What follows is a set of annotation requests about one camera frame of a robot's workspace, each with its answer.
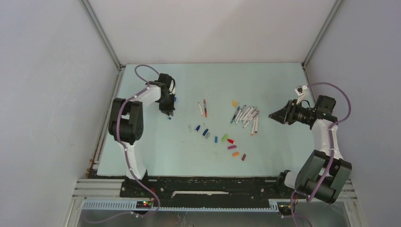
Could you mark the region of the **red gel pen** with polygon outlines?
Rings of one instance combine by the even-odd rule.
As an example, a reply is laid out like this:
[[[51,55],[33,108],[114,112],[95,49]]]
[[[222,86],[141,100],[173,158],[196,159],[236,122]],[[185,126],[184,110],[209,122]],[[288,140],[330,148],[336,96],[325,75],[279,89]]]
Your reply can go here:
[[[207,103],[206,103],[206,99],[203,99],[203,106],[204,106],[204,116],[205,116],[205,118],[207,118],[208,112],[207,112]]]

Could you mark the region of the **dark red cap marker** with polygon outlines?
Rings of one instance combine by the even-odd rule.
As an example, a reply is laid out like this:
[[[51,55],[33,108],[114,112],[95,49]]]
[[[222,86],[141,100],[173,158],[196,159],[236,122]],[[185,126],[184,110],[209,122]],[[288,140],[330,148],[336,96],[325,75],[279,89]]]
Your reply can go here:
[[[258,124],[259,124],[259,115],[257,114],[255,117],[255,124],[254,124],[254,134],[256,134],[258,132]]]

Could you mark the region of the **orange cap marker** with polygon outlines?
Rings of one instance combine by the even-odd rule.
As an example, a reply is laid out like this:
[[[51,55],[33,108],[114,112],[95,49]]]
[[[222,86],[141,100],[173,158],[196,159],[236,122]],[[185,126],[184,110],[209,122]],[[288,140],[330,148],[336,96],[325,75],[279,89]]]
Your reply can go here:
[[[251,133],[250,133],[251,136],[254,135],[254,132],[255,132],[255,125],[256,125],[256,116],[253,117],[253,121],[252,121],[252,130],[251,130]]]

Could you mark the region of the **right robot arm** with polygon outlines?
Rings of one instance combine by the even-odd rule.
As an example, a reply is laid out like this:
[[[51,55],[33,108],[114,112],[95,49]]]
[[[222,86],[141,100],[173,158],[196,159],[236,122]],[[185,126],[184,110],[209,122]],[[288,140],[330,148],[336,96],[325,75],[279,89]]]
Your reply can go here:
[[[314,138],[314,149],[301,170],[297,174],[289,170],[280,174],[284,179],[275,184],[279,197],[286,198],[296,190],[328,204],[337,200],[349,179],[352,164],[339,152],[338,119],[332,115],[335,104],[332,97],[318,96],[313,108],[305,108],[294,99],[269,115],[281,124],[300,122],[308,125]]]

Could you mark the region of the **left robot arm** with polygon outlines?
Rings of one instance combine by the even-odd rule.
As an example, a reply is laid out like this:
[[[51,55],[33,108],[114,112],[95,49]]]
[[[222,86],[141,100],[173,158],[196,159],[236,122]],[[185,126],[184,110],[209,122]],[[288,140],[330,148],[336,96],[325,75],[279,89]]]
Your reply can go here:
[[[138,197],[149,192],[149,183],[143,178],[147,170],[138,151],[138,140],[144,132],[143,109],[158,103],[161,113],[174,116],[176,82],[169,74],[161,73],[157,80],[149,82],[145,88],[130,98],[115,98],[109,118],[108,131],[119,143],[127,163],[126,176],[135,180],[131,191]]]

